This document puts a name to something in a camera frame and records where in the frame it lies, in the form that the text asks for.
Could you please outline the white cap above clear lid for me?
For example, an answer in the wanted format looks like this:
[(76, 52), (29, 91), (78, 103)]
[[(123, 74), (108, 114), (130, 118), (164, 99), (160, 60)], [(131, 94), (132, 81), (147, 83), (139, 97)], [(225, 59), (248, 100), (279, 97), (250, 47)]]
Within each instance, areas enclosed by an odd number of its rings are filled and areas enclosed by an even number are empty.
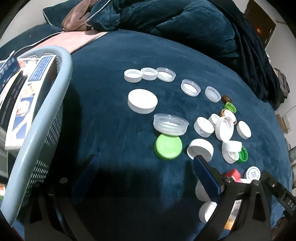
[(128, 94), (127, 104), (136, 113), (149, 114), (155, 110), (158, 104), (158, 98), (148, 90), (134, 89)]

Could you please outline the large clear ridged lid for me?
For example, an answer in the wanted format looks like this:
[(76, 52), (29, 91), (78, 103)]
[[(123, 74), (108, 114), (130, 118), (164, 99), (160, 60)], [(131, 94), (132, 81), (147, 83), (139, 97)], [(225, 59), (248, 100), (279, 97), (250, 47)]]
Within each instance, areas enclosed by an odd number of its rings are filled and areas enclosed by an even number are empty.
[(154, 115), (153, 125), (160, 133), (170, 136), (182, 136), (186, 133), (189, 122), (175, 115), (158, 113)]

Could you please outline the clear lid far right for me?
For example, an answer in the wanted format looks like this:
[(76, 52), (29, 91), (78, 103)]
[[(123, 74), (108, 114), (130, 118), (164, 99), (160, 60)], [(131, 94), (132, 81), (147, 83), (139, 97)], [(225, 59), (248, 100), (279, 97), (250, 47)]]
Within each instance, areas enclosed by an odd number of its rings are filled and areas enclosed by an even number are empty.
[(217, 102), (219, 102), (221, 100), (220, 93), (214, 87), (211, 87), (211, 86), (206, 87), (206, 89), (205, 89), (205, 96), (211, 102), (214, 102), (214, 103), (217, 103)]

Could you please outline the small dark brown cap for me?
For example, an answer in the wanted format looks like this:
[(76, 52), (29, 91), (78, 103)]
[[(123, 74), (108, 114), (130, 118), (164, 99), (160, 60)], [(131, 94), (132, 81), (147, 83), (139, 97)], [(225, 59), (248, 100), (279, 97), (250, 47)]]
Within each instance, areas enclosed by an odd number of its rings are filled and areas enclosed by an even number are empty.
[(226, 104), (227, 102), (232, 103), (232, 99), (231, 99), (229, 96), (227, 96), (227, 95), (223, 95), (223, 96), (221, 97), (221, 101), (222, 101), (224, 104)]

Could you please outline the small white cap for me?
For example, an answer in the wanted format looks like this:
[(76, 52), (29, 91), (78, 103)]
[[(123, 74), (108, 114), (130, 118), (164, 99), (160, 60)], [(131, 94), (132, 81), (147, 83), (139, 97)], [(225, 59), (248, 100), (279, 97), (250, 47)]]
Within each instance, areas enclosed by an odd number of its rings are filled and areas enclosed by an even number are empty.
[(157, 75), (158, 75), (158, 71), (156, 69), (150, 68), (150, 67), (142, 68), (140, 71), (142, 73), (142, 78), (144, 80), (148, 80), (148, 81), (156, 80)]

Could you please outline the dark green open cap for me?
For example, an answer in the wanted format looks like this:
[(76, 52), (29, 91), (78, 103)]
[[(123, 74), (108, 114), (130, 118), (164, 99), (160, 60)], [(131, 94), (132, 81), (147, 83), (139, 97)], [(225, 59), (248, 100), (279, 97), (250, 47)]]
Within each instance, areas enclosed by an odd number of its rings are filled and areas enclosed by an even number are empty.
[(239, 154), (239, 159), (236, 161), (237, 163), (241, 164), (248, 160), (248, 151), (244, 146), (242, 146), (241, 151), (238, 154)]

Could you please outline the flat light green lid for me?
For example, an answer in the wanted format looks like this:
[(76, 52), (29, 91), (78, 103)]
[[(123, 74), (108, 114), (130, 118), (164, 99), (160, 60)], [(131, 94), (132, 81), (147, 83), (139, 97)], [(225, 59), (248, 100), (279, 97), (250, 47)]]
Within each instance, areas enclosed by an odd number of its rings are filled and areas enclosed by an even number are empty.
[(183, 144), (178, 136), (161, 134), (154, 142), (154, 153), (162, 160), (177, 158), (182, 152)]

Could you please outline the light blue mesh basket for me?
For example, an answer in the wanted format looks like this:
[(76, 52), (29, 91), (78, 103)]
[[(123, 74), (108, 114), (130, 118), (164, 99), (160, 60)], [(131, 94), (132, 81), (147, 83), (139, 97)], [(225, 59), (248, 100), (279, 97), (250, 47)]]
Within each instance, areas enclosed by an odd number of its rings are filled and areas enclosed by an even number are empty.
[[(21, 58), (39, 58), (56, 55), (57, 77), (42, 103), (32, 126), (17, 151), (5, 150), (6, 132), (16, 99), (25, 82)], [(30, 202), (37, 186), (44, 182), (58, 144), (63, 99), (72, 77), (70, 53), (56, 46), (47, 46), (25, 52), (19, 57), (10, 54), (1, 63), (1, 177), (6, 189), (1, 201), (1, 213), (12, 225), (20, 209)]]

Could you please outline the large white ridged lid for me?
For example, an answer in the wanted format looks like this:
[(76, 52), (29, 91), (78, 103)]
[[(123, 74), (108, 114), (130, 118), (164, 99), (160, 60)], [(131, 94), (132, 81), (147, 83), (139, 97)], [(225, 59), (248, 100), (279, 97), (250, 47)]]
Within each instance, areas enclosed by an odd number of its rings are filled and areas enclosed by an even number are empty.
[(222, 116), (215, 125), (215, 135), (220, 141), (229, 141), (234, 132), (234, 124), (230, 117)]

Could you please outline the large white flat lid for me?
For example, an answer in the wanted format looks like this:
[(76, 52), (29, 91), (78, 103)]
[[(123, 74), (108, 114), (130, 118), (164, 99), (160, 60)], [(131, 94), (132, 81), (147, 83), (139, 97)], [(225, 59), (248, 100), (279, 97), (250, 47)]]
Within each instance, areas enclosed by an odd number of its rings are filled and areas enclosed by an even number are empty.
[(237, 130), (238, 134), (240, 135), (240, 137), (243, 138), (244, 140), (251, 137), (250, 127), (247, 125), (247, 123), (245, 123), (242, 120), (239, 121), (238, 124), (236, 125), (236, 130)]

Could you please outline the small light green open cap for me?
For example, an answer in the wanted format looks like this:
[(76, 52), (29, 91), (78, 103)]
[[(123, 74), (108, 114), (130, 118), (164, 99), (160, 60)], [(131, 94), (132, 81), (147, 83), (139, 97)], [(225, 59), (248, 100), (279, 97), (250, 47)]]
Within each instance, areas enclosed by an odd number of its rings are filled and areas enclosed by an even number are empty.
[(231, 111), (232, 113), (236, 113), (237, 112), (237, 109), (236, 107), (234, 106), (234, 104), (230, 103), (230, 102), (226, 102), (225, 105), (224, 105), (224, 108)]

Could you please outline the dark blue piped pillow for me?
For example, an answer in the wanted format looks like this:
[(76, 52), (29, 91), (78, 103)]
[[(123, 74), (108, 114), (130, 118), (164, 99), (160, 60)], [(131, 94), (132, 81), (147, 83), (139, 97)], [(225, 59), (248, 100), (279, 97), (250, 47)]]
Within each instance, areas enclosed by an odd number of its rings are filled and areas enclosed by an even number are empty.
[(71, 9), (77, 6), (80, 0), (69, 0), (62, 3), (43, 8), (43, 16), (46, 23), (54, 27), (62, 27), (62, 21), (69, 14)]

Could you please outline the blue white cardboard box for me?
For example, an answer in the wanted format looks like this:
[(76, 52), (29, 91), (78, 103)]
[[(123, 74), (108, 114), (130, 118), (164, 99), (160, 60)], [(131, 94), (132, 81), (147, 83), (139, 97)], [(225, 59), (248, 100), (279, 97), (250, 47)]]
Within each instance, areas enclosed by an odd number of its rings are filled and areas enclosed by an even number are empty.
[(57, 77), (57, 56), (21, 58), (25, 82), (18, 93), (6, 132), (5, 150), (17, 151), (32, 126), (42, 103)]

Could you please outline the small white cap end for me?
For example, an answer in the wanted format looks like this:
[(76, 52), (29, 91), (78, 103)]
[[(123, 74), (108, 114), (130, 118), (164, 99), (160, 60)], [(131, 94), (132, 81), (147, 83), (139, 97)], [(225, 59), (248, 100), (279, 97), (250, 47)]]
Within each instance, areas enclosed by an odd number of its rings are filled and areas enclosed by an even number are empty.
[(137, 69), (125, 70), (124, 79), (129, 83), (138, 83), (142, 79), (142, 72)]

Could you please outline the white cap with inner ring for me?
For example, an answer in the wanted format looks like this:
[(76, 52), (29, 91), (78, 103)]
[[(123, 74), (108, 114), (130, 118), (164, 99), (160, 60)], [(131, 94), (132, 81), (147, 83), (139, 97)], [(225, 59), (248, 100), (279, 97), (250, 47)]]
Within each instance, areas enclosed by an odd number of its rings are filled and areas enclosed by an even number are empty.
[(187, 155), (193, 160), (196, 156), (201, 155), (207, 162), (213, 158), (213, 145), (202, 138), (192, 140), (187, 148)]

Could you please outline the dark blue crumpled blanket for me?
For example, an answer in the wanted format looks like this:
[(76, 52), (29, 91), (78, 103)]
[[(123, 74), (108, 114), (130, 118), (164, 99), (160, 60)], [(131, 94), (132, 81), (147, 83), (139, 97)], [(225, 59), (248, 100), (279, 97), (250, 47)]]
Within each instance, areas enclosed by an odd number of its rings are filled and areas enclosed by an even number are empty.
[(235, 71), (273, 109), (287, 98), (254, 27), (233, 1), (99, 1), (87, 24), (133, 30), (195, 49)]

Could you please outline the brown pillow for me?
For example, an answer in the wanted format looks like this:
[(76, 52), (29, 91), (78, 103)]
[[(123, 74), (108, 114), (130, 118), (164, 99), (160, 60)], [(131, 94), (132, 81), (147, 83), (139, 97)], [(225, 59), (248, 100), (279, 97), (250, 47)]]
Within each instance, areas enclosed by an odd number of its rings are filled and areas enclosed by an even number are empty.
[(72, 31), (88, 31), (90, 26), (86, 24), (86, 20), (95, 4), (96, 0), (82, 0), (77, 4), (62, 21), (62, 28), (66, 32)]

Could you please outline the red cap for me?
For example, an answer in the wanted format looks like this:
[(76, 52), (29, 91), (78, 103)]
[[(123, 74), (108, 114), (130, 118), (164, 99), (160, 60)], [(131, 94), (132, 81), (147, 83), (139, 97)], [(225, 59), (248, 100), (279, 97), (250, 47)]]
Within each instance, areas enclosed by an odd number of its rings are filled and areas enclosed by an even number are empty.
[(232, 178), (235, 182), (239, 181), (241, 178), (241, 174), (239, 173), (239, 171), (237, 169), (231, 169), (224, 176)]

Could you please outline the white cap centre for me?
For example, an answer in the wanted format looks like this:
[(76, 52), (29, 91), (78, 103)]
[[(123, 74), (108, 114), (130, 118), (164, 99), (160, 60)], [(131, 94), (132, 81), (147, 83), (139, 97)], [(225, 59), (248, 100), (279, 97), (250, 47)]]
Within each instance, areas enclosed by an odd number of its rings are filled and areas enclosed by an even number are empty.
[(208, 119), (200, 116), (194, 122), (194, 130), (201, 137), (207, 138), (212, 133), (214, 133), (214, 126), (210, 123)]

